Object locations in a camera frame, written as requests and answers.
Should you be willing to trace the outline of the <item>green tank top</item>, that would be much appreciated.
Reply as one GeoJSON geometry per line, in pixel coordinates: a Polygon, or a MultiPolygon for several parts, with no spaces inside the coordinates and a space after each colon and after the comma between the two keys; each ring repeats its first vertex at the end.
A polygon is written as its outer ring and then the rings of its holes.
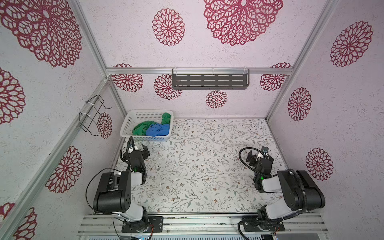
{"type": "Polygon", "coordinates": [[[163,124],[163,125],[169,124],[170,125],[170,123],[171,123],[171,115],[168,113],[164,113],[162,115],[161,123],[157,123],[154,121],[142,122],[142,123],[140,123],[134,127],[134,129],[132,130],[132,135],[133,136],[146,136],[146,130],[149,128],[150,125],[152,125],[152,124],[163,124]]]}

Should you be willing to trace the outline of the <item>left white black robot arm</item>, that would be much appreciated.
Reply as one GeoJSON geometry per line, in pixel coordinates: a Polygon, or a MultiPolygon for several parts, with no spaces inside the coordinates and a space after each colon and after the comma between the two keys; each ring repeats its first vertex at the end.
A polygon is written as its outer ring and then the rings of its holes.
{"type": "Polygon", "coordinates": [[[148,212],[132,200],[133,187],[144,185],[147,181],[145,160],[150,156],[148,147],[136,148],[134,138],[130,137],[126,152],[120,151],[120,159],[127,163],[127,169],[118,171],[109,168],[101,170],[101,175],[93,203],[89,207],[97,214],[116,215],[122,218],[125,233],[145,232],[150,227],[148,212]]]}

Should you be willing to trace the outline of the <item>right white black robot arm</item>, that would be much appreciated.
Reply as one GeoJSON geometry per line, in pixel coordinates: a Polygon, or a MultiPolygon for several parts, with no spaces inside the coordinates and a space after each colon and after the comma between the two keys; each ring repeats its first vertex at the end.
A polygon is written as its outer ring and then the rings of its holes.
{"type": "Polygon", "coordinates": [[[243,148],[239,160],[254,172],[253,182],[258,192],[283,195],[258,210],[261,223],[280,222],[325,207],[325,196],[307,171],[287,169],[272,174],[274,158],[269,155],[269,148],[243,148]]]}

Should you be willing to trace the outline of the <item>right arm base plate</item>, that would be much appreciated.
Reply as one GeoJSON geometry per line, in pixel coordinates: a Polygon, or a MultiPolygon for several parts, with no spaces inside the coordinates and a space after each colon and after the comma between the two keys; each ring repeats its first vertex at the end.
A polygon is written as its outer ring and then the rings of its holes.
{"type": "Polygon", "coordinates": [[[285,226],[282,221],[263,220],[256,215],[243,216],[241,226],[246,232],[283,232],[285,226]]]}

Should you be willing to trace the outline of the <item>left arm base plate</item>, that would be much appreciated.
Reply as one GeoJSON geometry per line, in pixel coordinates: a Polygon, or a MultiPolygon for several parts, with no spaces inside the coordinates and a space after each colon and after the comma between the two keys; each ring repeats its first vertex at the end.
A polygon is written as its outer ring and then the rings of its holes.
{"type": "Polygon", "coordinates": [[[144,217],[140,221],[127,222],[124,220],[122,233],[161,233],[163,231],[164,217],[144,217]]]}

